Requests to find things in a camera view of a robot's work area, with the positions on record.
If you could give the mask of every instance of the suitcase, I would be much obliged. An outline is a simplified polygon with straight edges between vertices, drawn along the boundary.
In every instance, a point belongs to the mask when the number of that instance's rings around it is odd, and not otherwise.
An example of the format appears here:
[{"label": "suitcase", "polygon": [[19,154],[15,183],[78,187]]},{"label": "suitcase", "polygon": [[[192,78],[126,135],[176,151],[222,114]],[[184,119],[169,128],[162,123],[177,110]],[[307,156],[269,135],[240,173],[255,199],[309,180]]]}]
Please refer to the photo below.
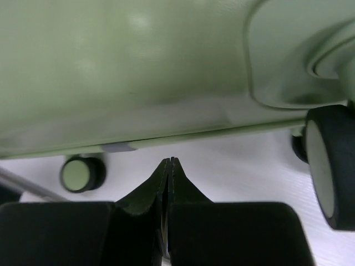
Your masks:
[{"label": "suitcase", "polygon": [[354,18],[353,0],[2,0],[0,157],[306,124],[323,210],[351,229]]}]

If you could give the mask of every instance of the caster wheel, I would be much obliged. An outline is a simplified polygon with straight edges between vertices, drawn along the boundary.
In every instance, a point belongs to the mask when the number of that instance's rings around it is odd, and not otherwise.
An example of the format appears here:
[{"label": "caster wheel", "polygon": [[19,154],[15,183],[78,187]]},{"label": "caster wheel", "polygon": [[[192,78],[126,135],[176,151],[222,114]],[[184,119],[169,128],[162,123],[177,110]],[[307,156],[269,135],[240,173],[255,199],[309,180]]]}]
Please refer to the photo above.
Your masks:
[{"label": "caster wheel", "polygon": [[104,183],[105,178],[105,164],[98,158],[71,158],[60,172],[62,186],[72,193],[96,190]]},{"label": "caster wheel", "polygon": [[355,114],[342,105],[310,110],[306,150],[327,223],[336,230],[355,230]]},{"label": "caster wheel", "polygon": [[295,137],[291,139],[292,149],[295,155],[305,163],[308,163],[307,152],[305,150],[305,144],[303,136]]}]

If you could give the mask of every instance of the white floor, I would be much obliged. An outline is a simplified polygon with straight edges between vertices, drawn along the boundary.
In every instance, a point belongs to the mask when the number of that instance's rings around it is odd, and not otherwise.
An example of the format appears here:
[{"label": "white floor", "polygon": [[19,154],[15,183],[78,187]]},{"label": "white floor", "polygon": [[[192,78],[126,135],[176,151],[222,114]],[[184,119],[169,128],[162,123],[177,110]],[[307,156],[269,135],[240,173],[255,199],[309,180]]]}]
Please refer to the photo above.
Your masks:
[{"label": "white floor", "polygon": [[146,180],[158,163],[178,157],[189,179],[216,202],[281,201],[301,217],[317,265],[354,266],[355,233],[333,232],[317,204],[308,165],[292,152],[289,133],[208,139],[106,156],[108,177],[96,191],[63,190],[63,157],[2,161],[0,166],[74,201],[115,201]]}]

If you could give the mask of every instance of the suitcase shell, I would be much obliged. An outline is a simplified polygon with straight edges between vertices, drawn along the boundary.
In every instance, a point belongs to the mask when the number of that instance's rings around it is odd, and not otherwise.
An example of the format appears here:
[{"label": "suitcase shell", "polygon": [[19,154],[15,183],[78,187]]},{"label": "suitcase shell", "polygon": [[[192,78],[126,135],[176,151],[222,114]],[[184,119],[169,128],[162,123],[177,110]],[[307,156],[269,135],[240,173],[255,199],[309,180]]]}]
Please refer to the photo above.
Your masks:
[{"label": "suitcase shell", "polygon": [[0,157],[129,151],[303,124],[353,0],[0,1]]}]

